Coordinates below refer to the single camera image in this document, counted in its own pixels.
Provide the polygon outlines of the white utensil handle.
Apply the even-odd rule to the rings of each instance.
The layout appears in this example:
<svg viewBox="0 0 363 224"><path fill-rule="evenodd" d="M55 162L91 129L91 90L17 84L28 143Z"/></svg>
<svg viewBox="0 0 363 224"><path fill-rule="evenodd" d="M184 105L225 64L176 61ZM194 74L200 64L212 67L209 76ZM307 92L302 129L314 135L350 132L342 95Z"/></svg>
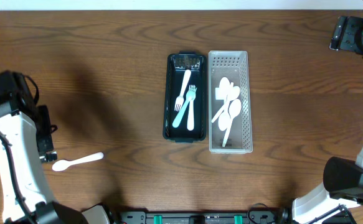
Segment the white utensil handle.
<svg viewBox="0 0 363 224"><path fill-rule="evenodd" d="M52 170L56 171L56 172L61 172L61 171L68 169L70 166L98 161L100 159L103 159L103 157L104 157L104 153L97 152L94 154L90 154L89 156L85 156L85 157L82 157L82 158L79 158L76 160L72 160L72 161L62 159L53 164Z"/></svg>

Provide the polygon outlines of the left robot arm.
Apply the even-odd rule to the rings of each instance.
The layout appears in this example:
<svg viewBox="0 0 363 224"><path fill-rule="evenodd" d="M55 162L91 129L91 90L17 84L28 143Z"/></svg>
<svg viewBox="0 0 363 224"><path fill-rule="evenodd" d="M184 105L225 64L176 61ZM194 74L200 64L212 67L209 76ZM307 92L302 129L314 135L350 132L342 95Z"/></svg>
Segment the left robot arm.
<svg viewBox="0 0 363 224"><path fill-rule="evenodd" d="M45 178L42 164L53 162L53 170L97 161L103 153L76 160L58 160L51 124L39 94L32 94L32 78L9 70L0 73L0 178L4 223L113 223L109 209L95 205L83 212L58 203Z"/></svg>

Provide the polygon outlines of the clear white plastic basket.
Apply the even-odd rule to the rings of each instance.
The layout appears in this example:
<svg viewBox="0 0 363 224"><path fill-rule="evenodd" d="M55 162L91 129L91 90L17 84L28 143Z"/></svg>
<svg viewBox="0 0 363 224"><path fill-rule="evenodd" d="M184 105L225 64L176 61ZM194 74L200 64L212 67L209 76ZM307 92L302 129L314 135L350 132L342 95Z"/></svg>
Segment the clear white plastic basket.
<svg viewBox="0 0 363 224"><path fill-rule="evenodd" d="M218 119L211 120L224 105L225 98L219 97L219 83L223 77L230 81L230 87L239 86L237 99L242 103L240 114L234 118L229 138L222 146L225 131L221 131ZM211 50L209 52L209 150L217 154L246 154L253 151L252 121L250 111L250 84L248 54L246 51Z"/></svg>

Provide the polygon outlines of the black plastic basket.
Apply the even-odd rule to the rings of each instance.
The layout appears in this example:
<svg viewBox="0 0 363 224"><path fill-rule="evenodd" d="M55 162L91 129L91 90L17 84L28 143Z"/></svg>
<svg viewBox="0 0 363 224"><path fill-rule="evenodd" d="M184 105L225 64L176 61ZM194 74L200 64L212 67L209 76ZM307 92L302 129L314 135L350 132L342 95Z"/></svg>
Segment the black plastic basket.
<svg viewBox="0 0 363 224"><path fill-rule="evenodd" d="M187 129L189 105L178 128L172 123L179 111L175 111L175 101L180 94L185 70L191 70L191 77L184 92L184 103L190 85L195 85L194 129ZM207 127L207 59L195 52L179 52L167 57L166 93L164 100L163 138L175 142L202 141L206 137Z"/></svg>

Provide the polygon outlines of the white spoon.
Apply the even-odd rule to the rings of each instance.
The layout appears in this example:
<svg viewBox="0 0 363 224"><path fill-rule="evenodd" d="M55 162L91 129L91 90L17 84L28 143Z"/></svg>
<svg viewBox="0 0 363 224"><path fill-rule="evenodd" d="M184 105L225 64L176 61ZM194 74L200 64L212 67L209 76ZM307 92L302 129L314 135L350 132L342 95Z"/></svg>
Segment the white spoon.
<svg viewBox="0 0 363 224"><path fill-rule="evenodd" d="M229 103L232 100L237 99L239 94L240 94L239 86L233 86L233 87L228 88L227 95L226 95L226 101L225 101L224 105L218 110L218 112L216 112L215 116L212 118L212 120L211 120L212 123L214 123L220 117L220 115L228 109Z"/></svg>
<svg viewBox="0 0 363 224"><path fill-rule="evenodd" d="M219 117L218 117L218 125L219 125L219 129L221 131L225 131L228 126L228 122L230 119L230 116L228 113L229 103L230 103L229 94L227 94L225 97L224 105L222 106L222 111L220 112Z"/></svg>
<svg viewBox="0 0 363 224"><path fill-rule="evenodd" d="M230 87L230 81L227 77L223 77L221 80L220 80L220 83L219 83L219 97L221 99L224 99L227 92L228 92L228 89Z"/></svg>
<svg viewBox="0 0 363 224"><path fill-rule="evenodd" d="M230 130L232 127L232 122L234 120L235 117L237 117L240 114L240 111L242 109L242 103L239 99L233 100L233 102L231 102L230 106L229 106L229 115L230 115L230 119L228 121L228 126L227 129L225 131L225 136L224 136L224 140L222 143L222 146L225 147L229 138L229 134L230 134Z"/></svg>

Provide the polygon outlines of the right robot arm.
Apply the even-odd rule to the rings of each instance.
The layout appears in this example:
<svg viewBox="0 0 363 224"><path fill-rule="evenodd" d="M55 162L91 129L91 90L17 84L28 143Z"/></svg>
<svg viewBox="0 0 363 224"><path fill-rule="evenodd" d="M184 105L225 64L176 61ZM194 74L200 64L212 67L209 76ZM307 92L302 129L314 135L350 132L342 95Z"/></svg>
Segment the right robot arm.
<svg viewBox="0 0 363 224"><path fill-rule="evenodd" d="M337 20L332 50L348 50L363 56L363 18L341 16ZM292 203L293 223L323 223L339 212L363 206L363 145L356 159L331 157L324 168L323 182Z"/></svg>

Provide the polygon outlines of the white fork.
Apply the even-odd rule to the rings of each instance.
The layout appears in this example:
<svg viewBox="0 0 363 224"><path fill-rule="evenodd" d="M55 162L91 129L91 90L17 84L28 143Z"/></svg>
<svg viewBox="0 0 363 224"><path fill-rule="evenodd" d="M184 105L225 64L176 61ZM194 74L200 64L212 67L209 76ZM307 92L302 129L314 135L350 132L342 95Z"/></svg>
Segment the white fork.
<svg viewBox="0 0 363 224"><path fill-rule="evenodd" d="M191 73L192 72L189 69L185 70L185 72L184 72L180 94L176 98L176 101L175 101L175 108L174 108L175 111L179 111L181 109L183 103L184 103L184 92L185 92L185 90L187 88L187 84L188 84L189 79L191 77Z"/></svg>
<svg viewBox="0 0 363 224"><path fill-rule="evenodd" d="M193 91L193 97L192 99L189 101L189 112L188 112L188 117L187 117L187 129L189 131L192 131L194 129L194 100L196 98L196 86L195 85L190 85L189 90Z"/></svg>

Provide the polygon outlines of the mint green plastic fork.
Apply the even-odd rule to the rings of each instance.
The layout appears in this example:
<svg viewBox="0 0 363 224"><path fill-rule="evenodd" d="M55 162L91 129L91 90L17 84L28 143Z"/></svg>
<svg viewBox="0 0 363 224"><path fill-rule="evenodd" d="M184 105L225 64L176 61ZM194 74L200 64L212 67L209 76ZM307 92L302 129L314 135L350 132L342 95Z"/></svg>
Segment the mint green plastic fork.
<svg viewBox="0 0 363 224"><path fill-rule="evenodd" d="M178 112L177 116L175 117L173 123L172 123L172 126L173 128L178 128L181 121L182 121L182 118L184 116L184 113L187 109L187 106L189 105L189 103L194 100L196 98L196 91L195 90L189 90L187 92L187 101L183 104L183 106L181 107L180 111Z"/></svg>

